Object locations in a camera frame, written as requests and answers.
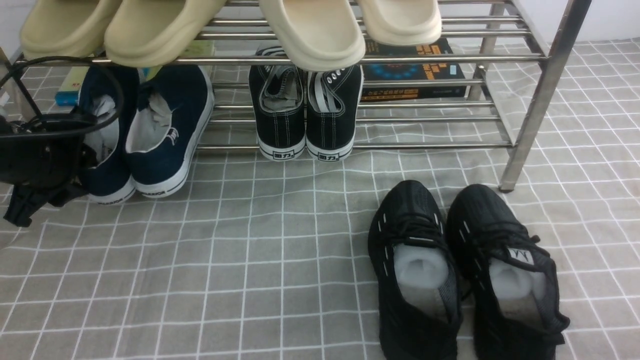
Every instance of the black mesh sneaker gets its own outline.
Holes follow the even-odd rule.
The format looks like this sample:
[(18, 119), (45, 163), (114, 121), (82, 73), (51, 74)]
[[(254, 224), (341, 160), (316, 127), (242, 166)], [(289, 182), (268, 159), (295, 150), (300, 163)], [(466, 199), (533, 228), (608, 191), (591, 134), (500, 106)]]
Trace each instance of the black mesh sneaker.
[(569, 319), (556, 264), (491, 189), (465, 188), (447, 217), (447, 242), (476, 301), (479, 360), (553, 360)]
[[(391, 189), (373, 219), (369, 257), (378, 277), (380, 343), (389, 360), (455, 360), (458, 355), (461, 295), (443, 226), (435, 199), (417, 181)], [(442, 284), (419, 291), (419, 299), (430, 299), (427, 304), (403, 296), (410, 289), (399, 284), (394, 262), (401, 246), (433, 249), (443, 260)]]
[[(279, 47), (259, 49), (258, 56), (284, 55)], [(269, 160), (297, 158), (305, 149), (304, 88), (292, 65), (252, 66), (249, 90), (260, 151)]]
[(307, 78), (307, 148), (320, 161), (351, 154), (364, 75), (360, 66), (310, 72)]

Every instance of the shoe rack leg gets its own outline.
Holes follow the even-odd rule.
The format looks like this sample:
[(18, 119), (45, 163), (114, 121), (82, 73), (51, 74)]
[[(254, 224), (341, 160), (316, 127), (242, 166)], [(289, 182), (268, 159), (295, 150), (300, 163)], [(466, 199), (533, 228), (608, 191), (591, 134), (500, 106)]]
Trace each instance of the shoe rack leg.
[[(11, 67), (11, 61), (7, 58), (6, 54), (0, 48), (0, 78), (3, 78)], [(18, 74), (4, 84), (4, 89), (9, 98), (18, 106), (20, 114), (24, 117), (24, 121), (33, 119), (36, 115), (41, 115), (38, 106), (29, 94), (26, 86), (22, 80), (20, 80), (22, 74)]]
[(502, 174), (502, 192), (512, 192), (515, 188), (590, 6), (591, 0), (569, 0), (566, 5), (549, 57), (545, 66), (542, 66), (538, 86), (518, 134), (516, 147), (511, 151)]
[[(491, 11), (489, 15), (491, 16), (502, 16), (504, 15), (504, 4), (493, 4), (491, 5)], [(490, 30), (495, 30), (500, 28), (499, 22), (491, 22), (486, 27)], [(485, 37), (482, 39), (482, 45), (480, 45), (480, 53), (481, 54), (492, 54), (495, 49), (495, 41), (497, 37)], [(478, 63), (476, 64), (476, 71), (474, 71), (474, 79), (481, 79), (482, 74), (489, 70), (491, 66), (490, 63)], [(480, 100), (480, 94), (482, 94), (482, 88), (480, 85), (471, 86), (469, 90), (469, 95), (467, 100), (469, 101), (477, 101)]]

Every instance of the white wall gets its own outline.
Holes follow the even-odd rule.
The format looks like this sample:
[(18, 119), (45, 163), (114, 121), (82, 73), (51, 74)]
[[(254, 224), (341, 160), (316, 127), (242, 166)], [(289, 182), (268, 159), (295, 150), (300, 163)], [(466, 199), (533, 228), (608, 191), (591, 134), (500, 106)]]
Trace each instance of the white wall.
[[(18, 32), (35, 0), (0, 0), (0, 47), (11, 55), (19, 46)], [(540, 33), (551, 41), (564, 12), (566, 0), (521, 0)], [(228, 9), (230, 16), (239, 9)], [(488, 13), (488, 5), (443, 6), (444, 15)], [(242, 16), (256, 16), (242, 13)], [(640, 0), (593, 0), (579, 40), (614, 40), (640, 37)]]

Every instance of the metal rod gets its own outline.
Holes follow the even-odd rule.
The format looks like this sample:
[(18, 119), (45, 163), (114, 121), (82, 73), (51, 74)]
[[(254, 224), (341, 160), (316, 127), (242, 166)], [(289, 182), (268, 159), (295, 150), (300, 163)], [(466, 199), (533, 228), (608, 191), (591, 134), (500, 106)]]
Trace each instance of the metal rod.
[(566, 5), (556, 38), (551, 45), (549, 60), (543, 67), (540, 81), (518, 134), (516, 147), (504, 169), (500, 182), (502, 192), (511, 192), (515, 188), (590, 6), (591, 0), (569, 0)]
[[(358, 25), (364, 26), (364, 20), (360, 17), (356, 19)], [(519, 16), (464, 16), (464, 17), (443, 17), (443, 25), (473, 25), (490, 24), (499, 22), (501, 24), (521, 24), (523, 19)], [(237, 28), (254, 28), (269, 26), (266, 19), (213, 19), (207, 26), (232, 26)]]
[[(408, 80), (408, 81), (365, 81), (364, 88), (404, 88), (404, 87), (439, 87), (482, 85), (481, 79), (443, 79), (443, 80)], [(247, 83), (214, 83), (214, 89), (248, 89)]]
[[(510, 0), (438, 0), (438, 4), (507, 4)], [(349, 0), (351, 6), (358, 6), (354, 0)], [(226, 6), (258, 6), (258, 0), (228, 0)]]
[[(500, 122), (496, 115), (468, 115), (462, 117), (404, 117), (404, 118), (361, 118), (356, 119), (358, 124), (413, 124), (432, 123), (441, 124), (448, 122)], [(211, 125), (255, 125), (255, 119), (212, 119)]]
[[(500, 23), (492, 23), (489, 26), (498, 25)], [(363, 36), (369, 38), (366, 31), (363, 31)], [(444, 38), (487, 38), (496, 37), (528, 37), (531, 36), (531, 32), (527, 29), (465, 29), (465, 30), (444, 30), (442, 31), (442, 37)], [(272, 32), (237, 32), (237, 33), (221, 33), (216, 30), (204, 30), (198, 34), (196, 40), (278, 40), (278, 37)]]
[[(504, 54), (504, 55), (482, 55), (482, 54), (438, 54), (429, 56), (366, 56), (360, 64), (416, 64), (416, 63), (481, 63), (481, 62), (539, 62), (546, 57), (541, 54)], [(101, 65), (114, 65), (107, 58), (92, 58), (93, 63)], [(168, 65), (290, 65), (291, 60), (283, 56), (214, 56), (210, 58), (177, 58)], [(85, 63), (74, 63), (72, 61), (52, 61), (46, 65), (34, 65), (33, 67), (60, 67), (60, 66), (86, 66)]]
[(500, 137), (504, 141), (508, 141), (511, 145), (515, 144), (515, 138), (513, 137), (513, 133), (511, 132), (511, 126), (507, 122), (506, 112), (502, 109), (502, 104), (498, 99), (493, 96), (492, 84), (486, 80), (486, 71), (481, 68), (482, 74), (481, 76), (484, 79), (484, 83), (481, 85), (482, 91), (484, 93), (484, 98), (493, 101), (494, 107), (491, 109), (491, 112), (500, 119), (498, 121), (498, 132), (500, 133)]
[[(426, 143), (363, 143), (353, 146), (354, 150), (424, 150), (424, 149), (497, 149), (509, 148), (507, 142), (426, 142)], [(199, 151), (257, 151), (258, 145), (198, 145)]]
[[(11, 68), (11, 61), (0, 47), (0, 78), (5, 77)], [(33, 119), (36, 115), (41, 116), (42, 113), (38, 109), (38, 105), (33, 100), (29, 90), (21, 80), (22, 74), (17, 74), (7, 81), (4, 88), (9, 94), (9, 98), (18, 106), (20, 114), (24, 118), (24, 121)]]
[[(490, 15), (492, 16), (500, 16), (504, 14), (504, 4), (493, 4), (491, 5), (491, 10), (490, 10)], [(500, 24), (499, 23), (491, 23), (489, 25), (487, 25), (487, 30), (494, 30), (497, 31), (500, 28)], [(495, 37), (490, 37), (490, 38), (484, 38), (482, 40), (482, 45), (480, 45), (480, 53), (481, 54), (492, 54), (493, 51), (495, 50), (495, 41), (496, 38)], [(481, 79), (481, 74), (479, 72), (479, 69), (482, 67), (485, 70), (488, 69), (488, 67), (490, 66), (490, 64), (483, 62), (483, 63), (478, 63), (476, 64), (476, 69), (474, 71), (474, 79)], [(482, 92), (482, 89), (480, 88), (480, 86), (476, 85), (476, 86), (471, 86), (471, 89), (469, 89), (469, 95), (467, 97), (468, 100), (480, 100), (480, 93)]]
[(513, 16), (518, 16), (522, 19), (522, 22), (516, 24), (520, 29), (528, 29), (531, 32), (531, 36), (525, 37), (525, 41), (529, 46), (532, 53), (549, 55), (549, 46), (545, 39), (540, 35), (536, 25), (533, 23), (529, 14), (520, 3), (520, 0), (511, 0), (511, 4), (506, 5), (507, 12)]
[[(434, 101), (434, 102), (374, 102), (358, 106), (359, 110), (371, 109), (458, 109), (458, 108), (488, 108), (492, 107), (491, 101)], [(253, 111), (252, 105), (216, 105), (217, 111)]]

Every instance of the slipper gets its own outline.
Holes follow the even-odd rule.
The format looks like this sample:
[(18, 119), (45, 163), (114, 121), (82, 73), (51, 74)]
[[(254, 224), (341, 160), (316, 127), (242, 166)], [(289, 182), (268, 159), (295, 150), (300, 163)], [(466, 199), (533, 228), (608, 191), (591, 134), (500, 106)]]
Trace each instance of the slipper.
[(104, 35), (107, 57), (128, 67), (175, 60), (226, 0), (126, 0)]
[(293, 64), (326, 72), (358, 63), (362, 30), (348, 0), (259, 0), (260, 9)]
[(38, 0), (20, 31), (27, 59), (91, 55), (121, 0)]
[(438, 0), (357, 0), (371, 38), (396, 46), (428, 45), (442, 34)]

